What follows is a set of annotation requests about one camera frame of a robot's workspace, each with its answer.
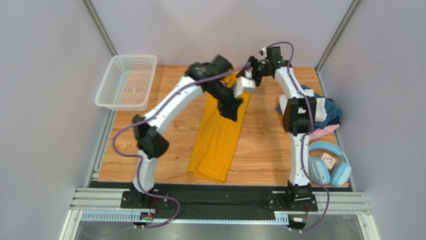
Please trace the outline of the yellow t-shirt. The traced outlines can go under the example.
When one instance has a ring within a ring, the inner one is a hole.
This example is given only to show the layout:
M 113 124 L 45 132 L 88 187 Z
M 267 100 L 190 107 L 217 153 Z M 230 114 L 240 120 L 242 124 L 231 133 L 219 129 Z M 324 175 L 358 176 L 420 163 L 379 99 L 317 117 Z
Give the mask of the yellow t-shirt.
M 251 93 L 245 92 L 241 96 L 237 121 L 220 116 L 218 101 L 208 96 L 188 164 L 189 175 L 221 184 L 226 181 Z

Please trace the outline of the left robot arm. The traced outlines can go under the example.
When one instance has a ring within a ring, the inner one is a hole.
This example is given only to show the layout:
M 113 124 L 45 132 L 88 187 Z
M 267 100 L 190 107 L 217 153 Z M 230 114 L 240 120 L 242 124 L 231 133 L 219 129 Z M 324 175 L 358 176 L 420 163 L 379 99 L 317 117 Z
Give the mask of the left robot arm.
M 175 118 L 203 93 L 207 92 L 218 101 L 217 108 L 222 117 L 237 121 L 238 108 L 243 100 L 235 96 L 232 87 L 222 83 L 232 71 L 232 64 L 221 55 L 217 55 L 212 62 L 195 62 L 159 105 L 143 117 L 136 115 L 133 118 L 133 131 L 142 159 L 132 182 L 132 192 L 143 195 L 154 187 L 158 159 L 170 145 L 164 133 Z

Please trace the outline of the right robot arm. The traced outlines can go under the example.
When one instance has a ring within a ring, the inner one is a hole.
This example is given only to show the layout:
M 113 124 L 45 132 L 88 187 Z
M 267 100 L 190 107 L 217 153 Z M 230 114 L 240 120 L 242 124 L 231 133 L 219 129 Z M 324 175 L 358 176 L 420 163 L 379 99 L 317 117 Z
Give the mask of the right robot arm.
M 291 170 L 287 183 L 290 203 L 308 202 L 312 198 L 312 185 L 308 176 L 308 141 L 314 128 L 317 100 L 308 96 L 297 81 L 290 60 L 284 60 L 278 44 L 262 48 L 260 58 L 251 56 L 251 79 L 257 87 L 264 77 L 273 77 L 287 102 L 282 126 L 291 146 Z

